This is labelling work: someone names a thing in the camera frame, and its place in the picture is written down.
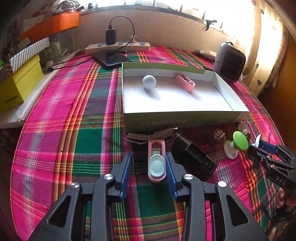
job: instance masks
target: open box tray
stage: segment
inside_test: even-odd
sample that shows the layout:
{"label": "open box tray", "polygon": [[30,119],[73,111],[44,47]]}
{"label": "open box tray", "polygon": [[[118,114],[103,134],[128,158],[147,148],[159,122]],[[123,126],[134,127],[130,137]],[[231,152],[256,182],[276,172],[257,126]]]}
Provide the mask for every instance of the open box tray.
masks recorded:
{"label": "open box tray", "polygon": [[[192,93],[177,84],[182,74],[195,82]],[[146,75],[154,89],[143,87]],[[249,112],[215,72],[174,64],[123,63],[122,96],[126,132],[240,122]]]}

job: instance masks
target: smartphone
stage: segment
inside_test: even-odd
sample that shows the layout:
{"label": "smartphone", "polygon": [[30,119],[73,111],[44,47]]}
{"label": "smartphone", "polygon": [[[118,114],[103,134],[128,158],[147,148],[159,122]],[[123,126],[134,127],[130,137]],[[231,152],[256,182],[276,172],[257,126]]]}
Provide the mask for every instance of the smartphone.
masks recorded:
{"label": "smartphone", "polygon": [[122,63],[131,62],[131,60],[117,52],[97,52],[92,54],[105,69],[112,69],[121,66]]}

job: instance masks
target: pink oval holder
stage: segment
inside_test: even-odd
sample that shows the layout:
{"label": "pink oval holder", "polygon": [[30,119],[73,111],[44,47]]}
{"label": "pink oval holder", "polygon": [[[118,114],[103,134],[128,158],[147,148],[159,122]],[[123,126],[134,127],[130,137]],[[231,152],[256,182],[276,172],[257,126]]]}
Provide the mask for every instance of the pink oval holder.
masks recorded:
{"label": "pink oval holder", "polygon": [[[161,150],[160,154],[164,160],[164,173],[160,177],[154,177],[150,173],[150,159],[152,156],[152,149],[153,148],[159,148]],[[166,177],[166,168],[165,167],[166,167],[165,166],[165,141],[163,139],[149,140],[148,141],[148,178],[150,179],[150,181],[152,181],[154,183],[158,183],[158,182],[162,181],[163,179],[165,179],[165,177]]]}
{"label": "pink oval holder", "polygon": [[185,75],[177,75],[175,79],[178,85],[180,85],[187,92],[191,93],[193,91],[195,83],[191,79],[187,78]]}

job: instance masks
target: phone screen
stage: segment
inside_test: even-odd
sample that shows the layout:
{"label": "phone screen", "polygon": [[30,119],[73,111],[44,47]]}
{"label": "phone screen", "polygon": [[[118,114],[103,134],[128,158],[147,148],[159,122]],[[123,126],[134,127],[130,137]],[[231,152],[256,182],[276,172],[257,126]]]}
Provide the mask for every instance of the phone screen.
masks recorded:
{"label": "phone screen", "polygon": [[105,66],[117,66],[121,63],[131,62],[131,60],[117,52],[98,52],[92,54],[93,58]]}

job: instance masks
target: metal rivet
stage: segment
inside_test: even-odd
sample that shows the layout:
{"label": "metal rivet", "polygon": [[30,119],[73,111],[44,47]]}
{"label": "metal rivet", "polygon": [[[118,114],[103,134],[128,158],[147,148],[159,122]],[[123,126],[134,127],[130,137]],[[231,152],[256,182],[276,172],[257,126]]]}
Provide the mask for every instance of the metal rivet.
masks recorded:
{"label": "metal rivet", "polygon": [[224,187],[227,186],[227,183],[224,182],[224,181],[219,181],[219,182],[218,182],[218,186],[224,188]]}
{"label": "metal rivet", "polygon": [[79,187],[79,183],[77,183],[77,182],[71,183],[71,187],[72,188],[78,188]]}
{"label": "metal rivet", "polygon": [[113,175],[112,174],[106,174],[104,176],[104,179],[106,179],[106,180],[111,180],[112,178],[113,178]]}
{"label": "metal rivet", "polygon": [[193,176],[192,176],[191,174],[185,174],[185,175],[184,175],[184,178],[185,178],[186,180],[191,180],[191,179],[193,179]]}

